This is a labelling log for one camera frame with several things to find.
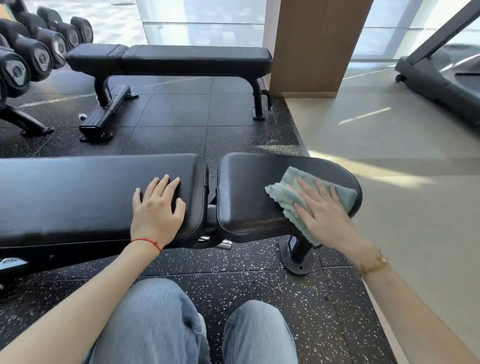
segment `treadmill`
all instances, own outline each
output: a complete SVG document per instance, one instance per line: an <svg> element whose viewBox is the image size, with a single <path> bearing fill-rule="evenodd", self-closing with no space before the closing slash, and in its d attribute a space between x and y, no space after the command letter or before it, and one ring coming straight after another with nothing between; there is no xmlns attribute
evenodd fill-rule
<svg viewBox="0 0 480 364"><path fill-rule="evenodd" d="M480 0L471 0L395 67L397 83L473 125L480 125L480 45L447 42L479 16Z"/></svg>

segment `green towel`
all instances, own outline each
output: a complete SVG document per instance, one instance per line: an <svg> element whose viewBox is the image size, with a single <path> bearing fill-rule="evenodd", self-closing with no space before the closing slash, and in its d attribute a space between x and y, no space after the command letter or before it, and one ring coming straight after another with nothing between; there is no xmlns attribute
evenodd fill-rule
<svg viewBox="0 0 480 364"><path fill-rule="evenodd" d="M322 243L315 239L315 237L309 232L293 206L295 203L299 203L305 209L307 209L307 211L309 211L310 209L298 193L286 186L287 184L289 184L290 186L295 187L297 190L301 190L301 187L297 181L298 177L302 177L303 180L307 182L307 184L313 187L316 191L318 190L317 185L315 184L315 176L312 176L311 174L302 170L298 170L294 167L289 167L283 175L282 180L279 183L266 186L265 191L275 202L279 203L280 206L282 206L283 214L285 215L285 217L289 219L297 227L298 230L301 231L303 236L305 236L308 241L311 242L313 245L319 246ZM323 181L323 183L329 193L330 186L335 186L336 193L345 211L350 212L355 202L355 198L357 197L357 191L327 181Z"/></svg>

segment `gold watch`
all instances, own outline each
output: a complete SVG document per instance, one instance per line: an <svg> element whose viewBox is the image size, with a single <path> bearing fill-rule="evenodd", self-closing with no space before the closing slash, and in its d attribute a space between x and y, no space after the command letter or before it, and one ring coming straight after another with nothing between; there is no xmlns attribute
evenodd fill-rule
<svg viewBox="0 0 480 364"><path fill-rule="evenodd" d="M358 272L360 277L365 277L372 272L376 272L377 270L382 269L384 266L387 265L387 259L384 257L382 252L379 250L375 261L372 264L365 266L364 264L360 264L358 267Z"/></svg>

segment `flat weight bench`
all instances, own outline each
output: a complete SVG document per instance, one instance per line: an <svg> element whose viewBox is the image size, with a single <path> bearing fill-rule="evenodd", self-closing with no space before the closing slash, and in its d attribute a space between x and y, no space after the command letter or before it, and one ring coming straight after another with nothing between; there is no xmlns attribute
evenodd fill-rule
<svg viewBox="0 0 480 364"><path fill-rule="evenodd" d="M74 71L95 77L99 106L83 119L81 140L104 142L112 137L108 130L112 114L124 101L138 97L130 87L119 85L110 91L108 78L114 75L156 76L235 76L247 80L253 88L253 118L264 120L262 95L267 96L268 109L272 100L262 90L258 79L272 69L272 55L266 48L133 46L120 44L81 44L67 54Z"/></svg>
<svg viewBox="0 0 480 364"><path fill-rule="evenodd" d="M245 243L281 236L285 267L305 275L312 245L265 192L289 166L355 189L343 167L327 160L231 153L218 166L216 198L208 196L208 167L197 154L0 159L0 259L20 258L12 277L119 254L130 240L132 195L156 176L180 177L176 191L187 204L185 220L167 248L203 249L224 239Z"/></svg>

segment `black bench pad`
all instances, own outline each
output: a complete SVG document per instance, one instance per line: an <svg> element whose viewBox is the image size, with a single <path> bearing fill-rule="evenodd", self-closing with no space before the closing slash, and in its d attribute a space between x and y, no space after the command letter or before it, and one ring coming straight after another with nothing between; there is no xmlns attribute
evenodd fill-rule
<svg viewBox="0 0 480 364"><path fill-rule="evenodd" d="M202 233L208 168L197 154L0 159L0 170L0 255L2 248L129 240L135 188L145 191L165 174L180 177L178 196L188 206L169 247Z"/></svg>
<svg viewBox="0 0 480 364"><path fill-rule="evenodd" d="M283 215L280 205L265 192L265 186L280 182L289 166L356 190L350 217L360 208L362 191L357 179L329 160L230 153L218 165L217 186L217 219L227 239L244 243L299 233Z"/></svg>
<svg viewBox="0 0 480 364"><path fill-rule="evenodd" d="M238 76L254 81L269 74L266 48L141 45L79 45L67 54L74 71L92 76Z"/></svg>

